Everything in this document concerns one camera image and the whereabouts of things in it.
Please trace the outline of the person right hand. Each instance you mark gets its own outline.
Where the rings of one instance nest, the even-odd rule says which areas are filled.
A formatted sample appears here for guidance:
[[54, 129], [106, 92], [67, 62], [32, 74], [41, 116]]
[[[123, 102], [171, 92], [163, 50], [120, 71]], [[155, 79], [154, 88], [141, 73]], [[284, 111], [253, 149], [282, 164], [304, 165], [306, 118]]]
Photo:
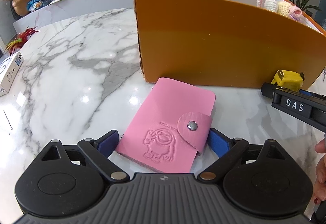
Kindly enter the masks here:
[[318, 142], [315, 146], [315, 151], [319, 154], [323, 154], [323, 157], [319, 160], [316, 166], [316, 182], [313, 188], [312, 200], [315, 205], [319, 205], [326, 198], [326, 167], [325, 167], [325, 139]]

